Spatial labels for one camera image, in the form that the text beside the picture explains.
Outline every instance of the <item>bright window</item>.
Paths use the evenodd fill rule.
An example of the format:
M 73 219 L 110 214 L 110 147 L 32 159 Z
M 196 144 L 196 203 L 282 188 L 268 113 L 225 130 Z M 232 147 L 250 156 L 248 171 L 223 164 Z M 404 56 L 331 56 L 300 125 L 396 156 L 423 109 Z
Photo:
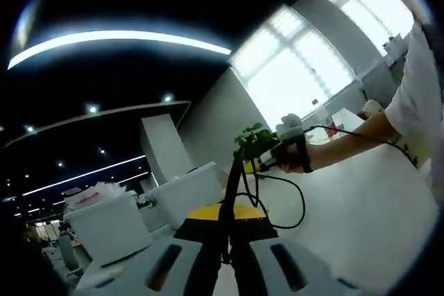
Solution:
M 330 0 L 367 35 L 382 55 L 389 37 L 405 37 L 413 26 L 413 15 L 401 0 Z
M 234 73 L 275 129 L 288 113 L 303 118 L 353 81 L 336 49 L 294 10 L 279 9 L 231 58 Z

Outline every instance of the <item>hand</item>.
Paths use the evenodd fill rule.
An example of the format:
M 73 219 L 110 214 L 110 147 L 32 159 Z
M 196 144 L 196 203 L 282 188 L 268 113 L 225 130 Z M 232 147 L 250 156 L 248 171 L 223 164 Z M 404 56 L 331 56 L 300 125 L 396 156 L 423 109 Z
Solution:
M 310 167 L 312 170 L 317 169 L 317 161 L 321 159 L 322 155 L 320 152 L 321 146 L 311 145 L 310 143 L 306 143 L 307 154 L 310 159 Z M 285 173 L 304 173 L 301 164 L 301 158 L 298 154 L 298 148 L 296 144 L 293 143 L 287 146 L 287 153 L 283 154 L 281 157 L 277 159 L 279 167 Z

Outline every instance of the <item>white box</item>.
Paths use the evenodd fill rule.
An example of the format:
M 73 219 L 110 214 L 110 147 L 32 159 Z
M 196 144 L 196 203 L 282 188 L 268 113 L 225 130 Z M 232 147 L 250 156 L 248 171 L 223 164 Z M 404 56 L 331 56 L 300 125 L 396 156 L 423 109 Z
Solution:
M 223 199 L 216 164 L 211 162 L 196 170 L 160 185 L 146 194 L 153 198 L 169 226 L 178 229 L 188 214 Z
M 65 214 L 82 245 L 102 266 L 153 243 L 135 202 L 135 192 Z

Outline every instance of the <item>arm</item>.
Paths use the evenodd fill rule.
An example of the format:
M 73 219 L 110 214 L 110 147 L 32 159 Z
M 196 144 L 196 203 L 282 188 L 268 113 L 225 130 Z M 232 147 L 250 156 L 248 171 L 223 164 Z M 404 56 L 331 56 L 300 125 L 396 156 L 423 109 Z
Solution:
M 389 140 L 397 133 L 383 112 L 370 117 L 354 132 L 382 141 Z M 379 145 L 380 143 L 375 141 L 347 134 L 344 137 L 338 138 L 337 140 L 331 141 L 324 145 L 311 145 L 308 143 L 307 152 L 310 157 L 311 168 L 313 170 L 317 170 L 341 162 L 344 159 L 348 159 L 349 157 L 355 156 Z M 288 153 L 280 159 L 280 166 L 282 170 L 287 173 L 303 173 L 303 170 L 296 159 L 296 146 L 289 146 L 287 152 Z

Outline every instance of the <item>ceiling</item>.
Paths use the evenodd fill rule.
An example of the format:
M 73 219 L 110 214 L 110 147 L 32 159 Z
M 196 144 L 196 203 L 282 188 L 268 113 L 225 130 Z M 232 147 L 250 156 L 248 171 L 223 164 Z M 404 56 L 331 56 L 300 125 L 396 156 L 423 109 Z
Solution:
M 235 51 L 274 10 L 295 1 L 6 0 L 3 8 L 8 10 L 2 12 L 0 30 L 2 195 L 16 197 L 9 204 L 24 218 L 37 218 L 52 209 L 60 211 L 62 205 L 53 203 L 61 201 L 61 193 L 73 186 L 120 181 L 149 171 L 146 160 L 138 159 L 21 197 L 143 155 L 140 119 L 169 113 L 178 125 L 188 104 L 93 114 L 43 132 L 39 129 L 85 115 L 90 105 L 99 111 L 113 110 L 159 103 L 166 94 L 175 101 L 195 103 L 228 68 L 227 55 L 207 50 L 106 40 L 46 51 L 7 71 L 8 61 L 21 50 L 70 33 L 128 29 L 179 35 Z M 16 25 L 24 13 L 30 13 L 29 30 L 20 44 Z M 28 126 L 36 133 L 17 141 Z M 31 217 L 27 214 L 37 208 L 40 210 Z

